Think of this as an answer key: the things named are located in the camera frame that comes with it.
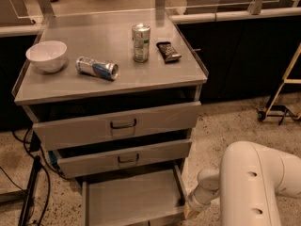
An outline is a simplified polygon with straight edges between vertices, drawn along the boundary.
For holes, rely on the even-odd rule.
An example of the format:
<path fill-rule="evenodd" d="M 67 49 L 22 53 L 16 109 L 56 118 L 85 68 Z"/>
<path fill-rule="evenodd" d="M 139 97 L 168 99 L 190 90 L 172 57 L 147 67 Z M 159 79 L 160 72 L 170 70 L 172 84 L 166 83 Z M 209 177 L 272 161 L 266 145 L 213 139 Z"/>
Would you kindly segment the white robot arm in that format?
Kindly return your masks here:
<path fill-rule="evenodd" d="M 221 226 L 281 226 L 277 195 L 301 197 L 301 158 L 238 141 L 227 147 L 218 170 L 198 173 L 184 216 L 196 217 L 218 198 Z"/>

